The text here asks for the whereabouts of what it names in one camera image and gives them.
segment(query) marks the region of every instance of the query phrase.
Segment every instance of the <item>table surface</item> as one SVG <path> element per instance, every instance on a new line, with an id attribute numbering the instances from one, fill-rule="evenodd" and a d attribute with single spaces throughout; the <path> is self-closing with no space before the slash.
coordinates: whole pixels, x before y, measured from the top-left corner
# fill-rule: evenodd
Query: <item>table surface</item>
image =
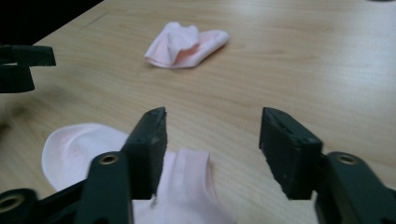
<path id="1" fill-rule="evenodd" d="M 238 223 L 317 223 L 290 202 L 258 149 L 262 108 L 283 110 L 396 188 L 396 2 L 106 0 L 37 45 L 36 90 L 0 97 L 0 192 L 54 193 L 41 169 L 51 132 L 103 123 L 126 133 L 165 106 L 168 149 L 208 150 L 216 193 Z M 169 21 L 230 42 L 192 69 L 143 55 Z"/>

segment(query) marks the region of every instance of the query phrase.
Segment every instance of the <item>pink sock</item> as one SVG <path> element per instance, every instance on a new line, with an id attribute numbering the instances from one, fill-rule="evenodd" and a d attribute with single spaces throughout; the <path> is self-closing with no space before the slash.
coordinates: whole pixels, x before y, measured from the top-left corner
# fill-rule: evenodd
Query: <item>pink sock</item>
<path id="1" fill-rule="evenodd" d="M 199 33 L 196 26 L 182 27 L 178 22 L 169 22 L 148 48 L 145 59 L 164 68 L 195 67 L 229 38 L 221 30 Z"/>
<path id="2" fill-rule="evenodd" d="M 44 145 L 44 174 L 56 190 L 74 185 L 85 179 L 95 156 L 120 150 L 127 137 L 97 123 L 61 128 Z M 206 151 L 166 151 L 157 198 L 133 204 L 136 224 L 235 223 L 216 197 Z"/>

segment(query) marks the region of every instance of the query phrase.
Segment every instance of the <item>wood grain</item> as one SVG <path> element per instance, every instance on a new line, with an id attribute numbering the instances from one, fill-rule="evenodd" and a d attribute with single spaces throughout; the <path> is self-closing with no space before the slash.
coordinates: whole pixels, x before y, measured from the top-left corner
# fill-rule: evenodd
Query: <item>wood grain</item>
<path id="1" fill-rule="evenodd" d="M 219 200 L 238 223 L 317 223 L 289 202 L 258 149 L 264 106 L 369 163 L 396 189 L 396 3 L 106 0 L 37 45 L 57 66 L 33 68 L 36 90 L 0 96 L 0 192 L 54 192 L 41 171 L 51 132 L 99 122 L 129 132 L 168 111 L 170 150 L 209 150 Z M 193 69 L 143 60 L 169 21 L 222 29 L 230 42 Z"/>

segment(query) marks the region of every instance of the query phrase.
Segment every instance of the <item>bolt hole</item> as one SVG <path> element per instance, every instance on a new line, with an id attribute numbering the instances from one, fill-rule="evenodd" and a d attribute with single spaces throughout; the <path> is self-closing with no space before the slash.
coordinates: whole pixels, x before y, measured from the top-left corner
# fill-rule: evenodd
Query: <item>bolt hole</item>
<path id="1" fill-rule="evenodd" d="M 116 155 L 107 155 L 102 157 L 102 159 L 99 161 L 102 165 L 109 165 L 111 163 L 116 162 L 119 159 L 118 156 Z"/>
<path id="2" fill-rule="evenodd" d="M 0 199 L 0 213 L 5 213 L 18 207 L 23 203 L 23 201 L 24 197 L 21 194 L 9 195 Z"/>
<path id="3" fill-rule="evenodd" d="M 348 165 L 356 165 L 356 164 L 358 164 L 358 161 L 355 158 L 353 158 L 351 156 L 348 156 L 348 155 L 339 155 L 338 156 L 338 160 L 340 162 L 348 164 Z"/>
<path id="4" fill-rule="evenodd" d="M 108 219 L 105 217 L 99 217 L 92 224 L 108 224 Z"/>

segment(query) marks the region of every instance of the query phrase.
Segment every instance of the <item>black clamp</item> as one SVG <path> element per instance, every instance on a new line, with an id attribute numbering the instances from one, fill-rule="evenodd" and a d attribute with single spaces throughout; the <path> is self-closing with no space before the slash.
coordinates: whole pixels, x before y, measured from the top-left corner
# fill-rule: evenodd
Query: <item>black clamp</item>
<path id="1" fill-rule="evenodd" d="M 396 224 L 396 191 L 363 160 L 322 154 L 323 143 L 289 114 L 265 107 L 259 148 L 290 200 L 310 200 L 320 224 Z"/>
<path id="2" fill-rule="evenodd" d="M 0 46 L 0 93 L 32 91 L 32 66 L 55 66 L 51 47 Z"/>
<path id="3" fill-rule="evenodd" d="M 131 200 L 157 194 L 167 143 L 165 108 L 150 110 L 120 151 L 92 160 L 85 180 L 42 200 L 32 189 L 0 193 L 0 223 L 133 224 Z"/>

